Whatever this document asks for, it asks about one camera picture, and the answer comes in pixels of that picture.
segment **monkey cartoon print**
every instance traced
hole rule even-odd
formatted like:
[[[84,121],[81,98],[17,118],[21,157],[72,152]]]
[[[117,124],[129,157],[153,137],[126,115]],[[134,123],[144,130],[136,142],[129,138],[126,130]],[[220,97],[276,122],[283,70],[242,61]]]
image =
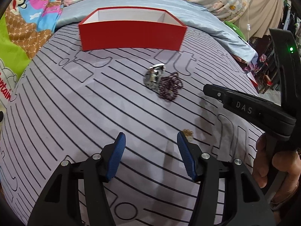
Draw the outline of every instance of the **monkey cartoon print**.
[[[20,8],[26,8],[26,0],[12,0],[10,3],[10,10],[13,14],[18,15],[19,14],[19,7]]]

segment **box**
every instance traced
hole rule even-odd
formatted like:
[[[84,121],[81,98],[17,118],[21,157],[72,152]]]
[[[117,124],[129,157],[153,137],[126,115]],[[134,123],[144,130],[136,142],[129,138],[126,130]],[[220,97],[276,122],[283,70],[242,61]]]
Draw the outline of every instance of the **box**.
[[[79,23],[82,50],[180,50],[187,27],[168,11],[148,7],[98,8]]]

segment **red text on blanket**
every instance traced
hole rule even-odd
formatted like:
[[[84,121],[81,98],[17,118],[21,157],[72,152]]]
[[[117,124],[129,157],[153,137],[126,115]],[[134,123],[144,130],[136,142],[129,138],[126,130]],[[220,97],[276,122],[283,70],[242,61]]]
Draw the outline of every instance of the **red text on blanket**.
[[[4,97],[8,100],[11,100],[11,95],[9,94],[10,90],[7,90],[6,88],[6,83],[4,83],[4,81],[1,79],[0,77],[0,92],[4,95]]]

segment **colorful cartoon blanket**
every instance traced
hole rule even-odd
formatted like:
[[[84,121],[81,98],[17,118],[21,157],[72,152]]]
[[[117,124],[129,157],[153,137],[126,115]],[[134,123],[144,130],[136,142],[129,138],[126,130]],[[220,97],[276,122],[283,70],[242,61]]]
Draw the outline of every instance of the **colorful cartoon blanket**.
[[[0,111],[26,66],[51,37],[61,11],[61,0],[11,1],[0,20]]]

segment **green pillow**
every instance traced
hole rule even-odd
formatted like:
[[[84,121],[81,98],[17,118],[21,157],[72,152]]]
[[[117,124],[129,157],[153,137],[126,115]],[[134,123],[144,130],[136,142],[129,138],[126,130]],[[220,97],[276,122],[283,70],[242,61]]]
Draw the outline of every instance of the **green pillow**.
[[[228,21],[224,21],[224,23],[225,23],[225,25],[228,25],[232,30],[234,30],[236,32],[236,34],[238,34],[242,39],[244,39],[246,41],[244,34],[241,32],[241,30],[236,25],[234,25]]]

